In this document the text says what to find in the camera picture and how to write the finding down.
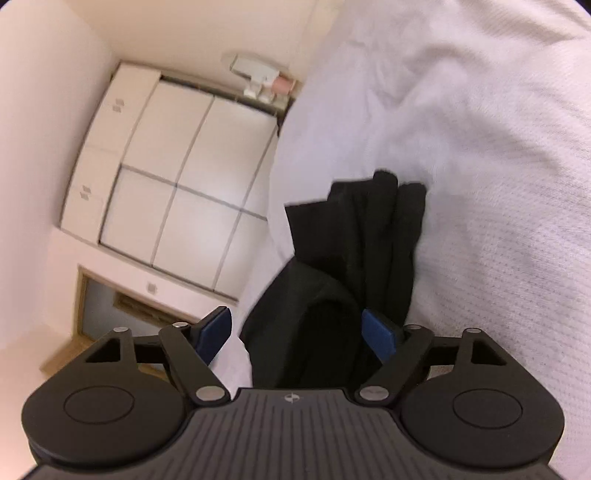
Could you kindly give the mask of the items on shelf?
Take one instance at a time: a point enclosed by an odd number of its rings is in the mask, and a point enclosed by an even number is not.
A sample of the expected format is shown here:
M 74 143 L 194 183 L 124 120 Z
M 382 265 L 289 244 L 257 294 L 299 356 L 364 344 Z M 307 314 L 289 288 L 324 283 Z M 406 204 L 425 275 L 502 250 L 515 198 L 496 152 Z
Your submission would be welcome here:
M 245 81 L 243 96 L 281 112 L 287 112 L 301 86 L 286 68 L 254 53 L 228 51 L 221 56 L 221 63 Z

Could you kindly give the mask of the black garment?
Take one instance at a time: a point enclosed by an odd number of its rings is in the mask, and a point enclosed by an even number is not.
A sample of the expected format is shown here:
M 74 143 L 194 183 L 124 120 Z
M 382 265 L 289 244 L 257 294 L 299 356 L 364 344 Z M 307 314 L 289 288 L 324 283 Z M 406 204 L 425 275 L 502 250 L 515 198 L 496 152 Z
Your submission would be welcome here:
M 253 387 L 352 391 L 379 370 L 363 312 L 404 325 L 426 196 L 425 185 L 378 171 L 335 182 L 325 200 L 287 206 L 294 256 L 239 335 Z

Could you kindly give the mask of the white bed duvet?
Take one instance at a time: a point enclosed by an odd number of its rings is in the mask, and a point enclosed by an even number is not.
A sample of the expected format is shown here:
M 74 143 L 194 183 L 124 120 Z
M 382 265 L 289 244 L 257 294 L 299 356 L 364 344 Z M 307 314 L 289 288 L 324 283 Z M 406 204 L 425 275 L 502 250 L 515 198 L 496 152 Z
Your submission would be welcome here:
M 486 330 L 590 405 L 590 16 L 575 1 L 346 1 L 280 133 L 235 325 L 293 251 L 284 206 L 379 169 L 427 186 L 410 319 Z

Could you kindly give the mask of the white wardrobe cabinet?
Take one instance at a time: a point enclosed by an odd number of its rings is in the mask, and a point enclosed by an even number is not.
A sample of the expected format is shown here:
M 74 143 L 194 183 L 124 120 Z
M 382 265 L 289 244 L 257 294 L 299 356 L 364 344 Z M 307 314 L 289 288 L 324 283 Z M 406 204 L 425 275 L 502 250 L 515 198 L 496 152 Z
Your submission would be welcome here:
M 279 125 L 228 94 L 122 64 L 81 147 L 61 227 L 235 299 L 266 234 Z

